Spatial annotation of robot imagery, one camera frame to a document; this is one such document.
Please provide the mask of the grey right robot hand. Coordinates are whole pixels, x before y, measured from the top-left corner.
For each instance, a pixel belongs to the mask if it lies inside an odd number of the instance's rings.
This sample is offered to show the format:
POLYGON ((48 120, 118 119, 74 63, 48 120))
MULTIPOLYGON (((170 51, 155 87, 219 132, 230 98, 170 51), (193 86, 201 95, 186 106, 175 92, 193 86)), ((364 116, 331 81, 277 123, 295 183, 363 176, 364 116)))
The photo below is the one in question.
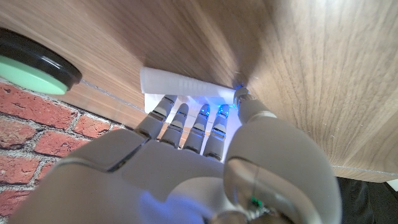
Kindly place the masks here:
POLYGON ((204 106, 179 149, 187 107, 166 95, 132 131, 118 129, 61 159, 10 223, 339 223, 327 156, 247 89, 234 94, 239 128, 223 147, 229 107, 208 138, 204 106))

